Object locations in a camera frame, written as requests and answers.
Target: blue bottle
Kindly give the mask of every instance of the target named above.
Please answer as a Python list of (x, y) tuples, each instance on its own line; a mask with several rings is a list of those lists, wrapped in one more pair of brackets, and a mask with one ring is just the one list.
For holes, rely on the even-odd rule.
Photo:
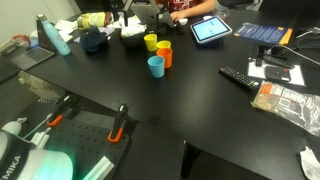
[(39, 14), (38, 19), (42, 23), (42, 26), (51, 40), (52, 44), (56, 47), (61, 55), (70, 54), (70, 48), (66, 42), (62, 39), (61, 35), (59, 34), (58, 30), (47, 20), (46, 16), (43, 14)]

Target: tablet screen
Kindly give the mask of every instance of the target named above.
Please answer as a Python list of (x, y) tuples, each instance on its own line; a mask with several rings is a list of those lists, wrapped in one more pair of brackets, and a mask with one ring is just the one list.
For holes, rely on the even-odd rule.
[(232, 29), (217, 16), (193, 24), (191, 29), (200, 44), (232, 33)]

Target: cable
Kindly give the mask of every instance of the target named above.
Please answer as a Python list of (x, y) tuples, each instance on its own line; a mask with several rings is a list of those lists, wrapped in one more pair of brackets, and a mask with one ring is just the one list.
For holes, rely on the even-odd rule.
[(23, 137), (23, 139), (26, 139), (28, 136), (30, 136), (32, 133), (34, 133), (34, 131), (36, 131), (37, 129), (39, 129), (39, 127), (41, 127), (44, 123), (46, 123), (48, 121), (48, 119), (52, 116), (52, 114), (49, 114), (46, 119), (44, 119), (40, 124), (38, 124), (38, 126), (36, 126), (32, 131), (30, 131), (27, 135), (25, 135)]
[(300, 53), (297, 53), (297, 52), (295, 52), (293, 49), (291, 49), (291, 48), (289, 48), (289, 47), (287, 47), (287, 46), (284, 46), (284, 45), (274, 45), (274, 46), (272, 46), (272, 47), (270, 48), (270, 51), (271, 51), (273, 48), (275, 48), (275, 47), (283, 47), (283, 48), (291, 51), (292, 53), (294, 53), (294, 54), (296, 54), (296, 55), (298, 55), (298, 56), (300, 56), (300, 57), (302, 57), (302, 58), (305, 58), (305, 59), (307, 59), (307, 60), (309, 60), (309, 61), (311, 61), (311, 62), (313, 62), (313, 63), (315, 63), (315, 64), (317, 64), (317, 65), (320, 66), (320, 63), (319, 63), (319, 62), (317, 62), (317, 61), (315, 61), (315, 60), (313, 60), (313, 59), (311, 59), (311, 58), (309, 58), (309, 57), (307, 57), (307, 56), (304, 56), (304, 55), (302, 55), (302, 54), (300, 54)]

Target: black table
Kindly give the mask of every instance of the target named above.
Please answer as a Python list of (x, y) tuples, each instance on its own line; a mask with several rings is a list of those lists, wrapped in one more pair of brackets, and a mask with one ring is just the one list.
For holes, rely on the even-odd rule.
[[(192, 18), (189, 23), (198, 21)], [(243, 22), (295, 28), (299, 20), (251, 11), (232, 11), (227, 23), (234, 31)], [(143, 123), (174, 129), (203, 151), (271, 179), (303, 179), (297, 154), (306, 146), (319, 152), (319, 138), (276, 115), (254, 109), (250, 93), (218, 69), (226, 65), (246, 73), (252, 41), (224, 38), (221, 48), (197, 48), (191, 32), (160, 35), (172, 43), (173, 64), (154, 79), (145, 49), (124, 48), (116, 33), (106, 52), (87, 55), (71, 43), (72, 54), (54, 58), (29, 73), (103, 106), (121, 103)], [(319, 67), (303, 64), (306, 87), (283, 84), (299, 92), (319, 95)]]

